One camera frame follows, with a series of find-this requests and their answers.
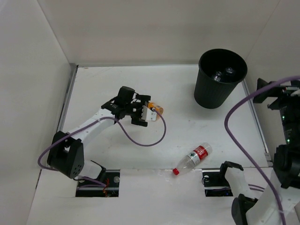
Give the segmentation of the orange juice bottle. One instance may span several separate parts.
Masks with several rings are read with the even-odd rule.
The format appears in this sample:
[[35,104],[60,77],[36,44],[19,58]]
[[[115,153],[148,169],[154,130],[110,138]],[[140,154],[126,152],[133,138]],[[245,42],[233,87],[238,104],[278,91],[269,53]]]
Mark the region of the orange juice bottle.
[[160,119],[159,114],[162,115],[164,112],[163,107],[154,102],[149,102],[148,108],[151,110],[150,121],[157,121],[158,119]]

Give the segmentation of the clear crushed plastic bottle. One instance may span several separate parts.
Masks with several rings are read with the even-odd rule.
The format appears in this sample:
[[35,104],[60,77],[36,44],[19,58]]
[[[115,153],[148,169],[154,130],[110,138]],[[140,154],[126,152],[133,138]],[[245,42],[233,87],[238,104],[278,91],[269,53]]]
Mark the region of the clear crushed plastic bottle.
[[224,69],[224,74],[227,76],[234,76],[236,74],[236,70],[232,67],[226,67]]

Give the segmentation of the blue label water bottle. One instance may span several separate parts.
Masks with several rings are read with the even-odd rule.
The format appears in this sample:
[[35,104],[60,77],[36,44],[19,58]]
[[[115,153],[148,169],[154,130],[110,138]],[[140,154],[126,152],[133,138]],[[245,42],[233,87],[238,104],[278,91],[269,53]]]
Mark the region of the blue label water bottle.
[[211,78],[216,82],[221,82],[223,78],[223,73],[221,71],[216,71]]

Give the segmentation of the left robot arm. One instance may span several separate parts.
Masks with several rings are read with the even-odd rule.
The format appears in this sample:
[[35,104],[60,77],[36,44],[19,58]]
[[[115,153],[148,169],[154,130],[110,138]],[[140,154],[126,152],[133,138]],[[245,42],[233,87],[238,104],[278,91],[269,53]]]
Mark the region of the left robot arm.
[[100,187],[105,182],[104,167],[85,158],[84,149],[101,132],[126,116],[134,125],[146,127],[143,110],[151,97],[140,95],[130,87],[122,86],[118,95],[108,102],[86,122],[64,133],[57,132],[47,157],[47,164],[54,170],[74,179],[88,177],[90,183]]

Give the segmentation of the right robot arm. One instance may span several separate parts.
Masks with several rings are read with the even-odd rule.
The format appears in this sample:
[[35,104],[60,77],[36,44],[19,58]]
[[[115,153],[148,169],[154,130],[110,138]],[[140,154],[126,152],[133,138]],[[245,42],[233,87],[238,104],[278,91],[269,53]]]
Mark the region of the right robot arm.
[[[267,98],[275,98],[268,105],[281,116],[285,144],[276,148],[267,176],[250,154],[237,141],[228,127],[231,115],[244,103],[252,100],[260,104]],[[225,130],[237,147],[249,159],[267,182],[267,187],[256,198],[246,182],[241,165],[225,161],[217,174],[222,185],[229,185],[234,196],[232,218],[237,225],[285,225],[286,217],[300,202],[300,78],[291,76],[276,82],[258,79],[257,90],[239,101],[226,115]]]

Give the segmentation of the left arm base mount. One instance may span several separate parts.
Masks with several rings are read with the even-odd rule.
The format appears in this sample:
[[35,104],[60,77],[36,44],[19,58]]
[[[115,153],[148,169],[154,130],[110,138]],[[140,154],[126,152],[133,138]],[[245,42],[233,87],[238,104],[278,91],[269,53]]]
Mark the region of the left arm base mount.
[[106,170],[99,178],[77,178],[76,197],[118,197],[120,170]]

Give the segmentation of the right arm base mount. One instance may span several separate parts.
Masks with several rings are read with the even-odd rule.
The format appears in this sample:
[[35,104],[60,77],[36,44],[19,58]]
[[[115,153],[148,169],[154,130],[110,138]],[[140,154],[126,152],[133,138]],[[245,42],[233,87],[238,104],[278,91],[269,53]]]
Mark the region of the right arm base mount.
[[228,181],[220,176],[220,169],[203,169],[202,184],[206,197],[232,197]]

